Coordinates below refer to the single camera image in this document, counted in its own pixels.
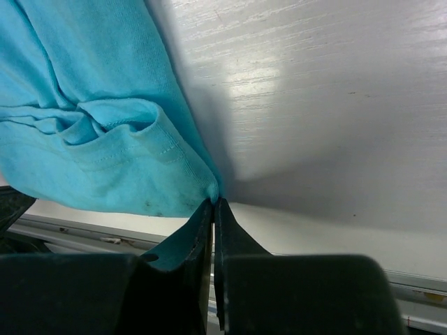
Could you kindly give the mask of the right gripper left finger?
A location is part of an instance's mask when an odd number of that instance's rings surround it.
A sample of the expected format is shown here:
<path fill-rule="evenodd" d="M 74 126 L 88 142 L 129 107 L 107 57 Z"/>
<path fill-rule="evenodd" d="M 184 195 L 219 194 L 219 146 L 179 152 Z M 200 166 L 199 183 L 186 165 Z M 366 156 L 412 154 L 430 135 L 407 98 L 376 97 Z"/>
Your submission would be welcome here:
<path fill-rule="evenodd" d="M 204 334 L 213 206 L 142 255 L 1 256 L 2 334 Z"/>

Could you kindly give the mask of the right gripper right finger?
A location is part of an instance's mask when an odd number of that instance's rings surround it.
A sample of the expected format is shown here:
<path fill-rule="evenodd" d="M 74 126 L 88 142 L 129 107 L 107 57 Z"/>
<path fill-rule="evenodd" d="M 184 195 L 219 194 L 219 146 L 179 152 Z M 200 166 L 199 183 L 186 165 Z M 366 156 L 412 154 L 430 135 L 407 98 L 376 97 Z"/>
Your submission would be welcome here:
<path fill-rule="evenodd" d="M 214 289 L 226 334 L 405 334 L 379 264 L 363 255 L 273 255 L 214 209 Z"/>

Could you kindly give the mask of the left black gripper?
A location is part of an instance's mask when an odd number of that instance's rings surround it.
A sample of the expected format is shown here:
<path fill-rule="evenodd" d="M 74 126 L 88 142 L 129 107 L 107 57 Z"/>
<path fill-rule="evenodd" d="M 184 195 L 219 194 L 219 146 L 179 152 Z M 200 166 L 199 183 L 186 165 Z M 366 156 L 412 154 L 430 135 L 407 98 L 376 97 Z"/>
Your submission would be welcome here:
<path fill-rule="evenodd" d="M 0 187 L 0 233 L 3 234 L 36 201 L 11 186 Z"/>

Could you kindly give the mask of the turquoise t shirt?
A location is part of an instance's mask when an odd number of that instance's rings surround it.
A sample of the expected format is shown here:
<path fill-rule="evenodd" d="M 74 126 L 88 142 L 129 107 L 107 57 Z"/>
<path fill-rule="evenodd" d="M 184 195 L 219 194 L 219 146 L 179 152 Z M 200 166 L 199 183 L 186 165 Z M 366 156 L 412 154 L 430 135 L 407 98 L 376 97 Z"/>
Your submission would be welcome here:
<path fill-rule="evenodd" d="M 187 217 L 217 200 L 144 1 L 1 2 L 1 175 L 86 211 Z"/>

